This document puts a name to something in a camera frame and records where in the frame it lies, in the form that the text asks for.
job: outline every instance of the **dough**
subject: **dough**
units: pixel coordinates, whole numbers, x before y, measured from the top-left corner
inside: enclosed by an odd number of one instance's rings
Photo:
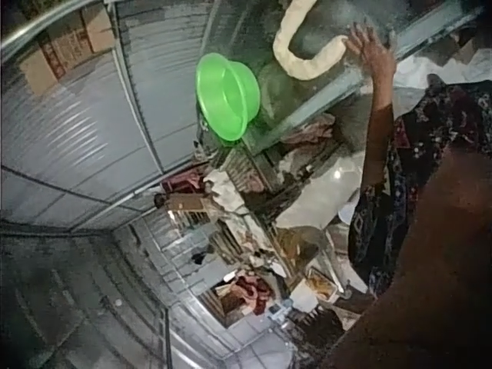
[[[311,60],[298,58],[289,50],[291,39],[316,1],[292,1],[285,12],[273,45],[275,58],[282,68],[291,77],[302,81],[309,81],[330,70],[342,59],[346,49],[344,40],[347,36],[339,35],[332,38]]]

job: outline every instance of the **dark patterned clothing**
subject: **dark patterned clothing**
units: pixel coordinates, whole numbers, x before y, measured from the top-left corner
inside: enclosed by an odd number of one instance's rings
[[[361,193],[349,234],[351,263],[373,294],[389,287],[418,196],[451,142],[492,158],[492,81],[438,80],[395,121],[387,153],[391,195],[384,183]]]

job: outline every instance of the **green plastic bowl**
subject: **green plastic bowl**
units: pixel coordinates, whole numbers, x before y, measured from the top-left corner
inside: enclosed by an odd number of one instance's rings
[[[220,54],[198,63],[198,102],[211,129],[225,141],[236,141],[260,110],[260,87],[246,65]]]

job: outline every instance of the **person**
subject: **person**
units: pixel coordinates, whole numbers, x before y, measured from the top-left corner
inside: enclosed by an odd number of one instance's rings
[[[425,96],[394,121],[394,46],[394,36],[388,49],[372,28],[361,25],[352,28],[347,40],[347,48],[371,73],[374,87],[349,258],[375,296],[391,284],[415,208],[445,148],[461,145],[492,157],[492,81],[445,85],[430,75]]]
[[[351,257],[379,297],[316,367],[490,367],[490,82],[431,86],[394,129],[391,51],[361,26],[347,46],[374,81]]]

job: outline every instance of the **hand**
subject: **hand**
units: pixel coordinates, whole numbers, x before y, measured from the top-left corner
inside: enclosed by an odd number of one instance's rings
[[[345,45],[355,55],[362,58],[362,62],[371,73],[375,86],[393,84],[393,76],[397,70],[397,63],[394,58],[396,46],[394,32],[390,34],[390,48],[387,49],[372,27],[354,23]]]

